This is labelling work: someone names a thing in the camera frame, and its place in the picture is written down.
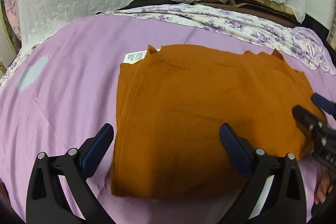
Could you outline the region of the person's right hand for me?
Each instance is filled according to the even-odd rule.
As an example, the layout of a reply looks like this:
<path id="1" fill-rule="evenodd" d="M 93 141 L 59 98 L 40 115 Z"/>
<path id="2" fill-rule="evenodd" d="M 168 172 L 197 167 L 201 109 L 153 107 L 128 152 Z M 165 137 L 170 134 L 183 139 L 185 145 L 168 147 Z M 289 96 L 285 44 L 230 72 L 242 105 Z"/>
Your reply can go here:
<path id="1" fill-rule="evenodd" d="M 324 203 L 327 197 L 327 194 L 331 192 L 333 185 L 330 182 L 330 171 L 327 170 L 321 177 L 321 181 L 315 191 L 314 203 L 316 205 Z"/>

